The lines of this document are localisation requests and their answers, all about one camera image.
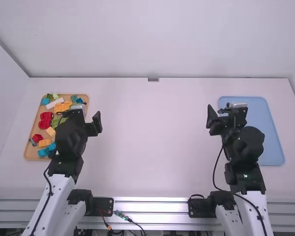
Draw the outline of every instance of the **white table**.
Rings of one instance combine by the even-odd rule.
[[[118,196],[120,203],[128,199],[129,205],[123,210],[130,207],[133,214],[150,211],[149,207],[140,211],[141,207],[130,206],[147,201],[133,197],[165,197],[148,201],[182,204],[180,210],[173,208],[176,211],[164,210],[163,204],[152,207],[152,212],[171,212],[171,218],[146,215],[143,219],[138,214],[148,229],[159,229],[162,224],[168,229],[178,227],[180,220],[171,219],[177,212],[186,212],[185,198],[214,190],[212,169],[221,141],[220,137],[211,137],[205,127],[207,105],[216,109],[220,96],[264,97],[286,158],[281,167],[261,167],[267,196],[274,204],[272,212],[269,207],[274,214],[270,220],[278,231],[295,231],[295,96],[287,79],[251,78],[160,78],[158,83],[147,78],[30,79],[0,156],[0,211],[17,211],[9,217],[0,212],[0,226],[25,225],[45,186],[42,173],[48,163],[26,161],[23,152],[37,105],[48,92],[88,94],[87,121],[96,111],[102,113],[103,132],[88,140],[78,188],[90,189],[94,196]],[[224,189],[225,161],[222,156],[216,171],[217,185]],[[3,206],[3,199],[10,199],[7,206]],[[23,209],[32,211],[20,212]],[[214,220],[183,217],[184,229],[221,230]],[[95,226],[90,218],[86,221],[89,228],[103,226]]]

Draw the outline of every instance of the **small white object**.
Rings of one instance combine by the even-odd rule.
[[[57,103],[62,103],[62,102],[64,102],[64,99],[61,97],[61,98],[57,99],[56,101],[53,101],[53,102],[51,102],[51,103],[48,103],[48,104],[46,105],[46,108],[47,108],[47,110],[50,110],[50,109],[52,109]]]

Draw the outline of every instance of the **orange toy block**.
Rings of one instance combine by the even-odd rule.
[[[38,142],[38,146],[40,148],[45,147],[45,146],[48,146],[50,144],[51,144],[51,140],[50,139],[43,139],[43,140],[41,140],[41,141]]]
[[[46,132],[51,136],[55,136],[56,132],[52,127],[49,127],[48,129],[46,129]]]

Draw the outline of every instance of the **black cable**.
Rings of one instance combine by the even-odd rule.
[[[34,225],[34,228],[33,228],[33,230],[31,231],[31,234],[30,234],[29,236],[34,236],[34,232],[35,232],[35,230],[36,230],[36,228],[37,228],[37,225],[38,225],[38,223],[39,223],[39,220],[40,220],[41,216],[42,216],[43,213],[44,213],[44,210],[45,210],[45,208],[46,208],[46,206],[47,206],[47,203],[48,203],[50,197],[53,195],[53,192],[52,192],[52,190],[51,190],[51,183],[50,183],[49,179],[48,179],[47,176],[46,176],[46,172],[47,172],[48,168],[49,168],[49,166],[48,166],[48,167],[46,168],[46,170],[44,171],[44,177],[45,177],[45,179],[46,179],[46,181],[47,181],[47,183],[48,183],[48,186],[49,186],[48,197],[47,197],[47,200],[46,200],[46,202],[45,202],[45,205],[44,205],[43,209],[41,210],[41,212],[40,212],[40,214],[39,214],[39,216],[38,216],[38,218],[37,218],[37,220],[36,220],[36,223],[35,223],[35,225]]]
[[[120,235],[120,234],[122,234],[122,233],[124,233],[124,230],[120,230],[119,232],[114,232],[114,231],[113,231],[113,234],[114,234],[114,235]]]
[[[214,165],[212,180],[213,180],[213,186],[217,190],[227,192],[226,190],[223,190],[223,189],[218,188],[216,186],[216,184],[215,184],[215,170],[216,170],[217,162],[220,159],[220,156],[221,156],[221,153],[222,153],[223,148],[224,148],[224,146],[222,145],[222,148],[221,148],[220,152],[218,153],[218,156],[217,156],[217,159],[216,159],[216,162],[215,162],[215,165]],[[249,203],[256,210],[256,212],[257,212],[257,214],[259,216],[259,220],[261,222],[261,225],[262,225],[262,229],[264,231],[264,234],[265,234],[265,236],[267,236],[265,223],[264,223],[264,220],[263,220],[263,218],[262,218],[262,216],[261,216],[260,211],[258,210],[258,208],[251,201],[249,201],[248,199],[244,198],[243,196],[238,195],[237,193],[233,193],[233,195],[236,196],[236,197],[239,197],[239,198],[243,199],[244,201],[246,201],[247,203]]]
[[[133,221],[132,221],[132,223],[140,227],[140,229],[143,231],[144,236],[147,235],[146,232],[144,231],[144,229],[138,223],[133,222]]]
[[[132,232],[131,230],[128,230],[130,233],[132,233],[134,236],[137,236],[134,232]]]

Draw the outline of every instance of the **wooden tray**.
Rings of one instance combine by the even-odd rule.
[[[72,95],[73,94],[58,94],[58,97],[59,98],[62,97],[65,101],[71,101]],[[77,94],[77,96],[78,96],[78,98],[82,98],[82,100],[87,103],[86,109],[88,112],[89,97],[86,94]],[[49,136],[49,134],[47,134],[45,129],[40,129],[38,127],[38,122],[40,122],[39,116],[42,112],[52,112],[55,116],[54,119],[60,118],[61,115],[59,116],[59,115],[55,114],[53,108],[50,110],[47,110],[46,106],[40,105],[40,102],[41,101],[39,101],[39,107],[38,107],[38,111],[37,111],[37,114],[36,114],[36,117],[34,120],[33,127],[31,129],[30,134],[29,134],[29,139],[32,138],[34,134],[40,134],[41,136],[43,136],[44,139],[50,139],[53,142],[55,140],[55,137]],[[50,161],[50,159],[48,157],[40,158],[38,156],[37,152],[40,149],[43,149],[43,147],[39,147],[38,145],[34,147],[30,142],[27,142],[26,147],[25,147],[25,151],[24,151],[24,158],[29,161]]]

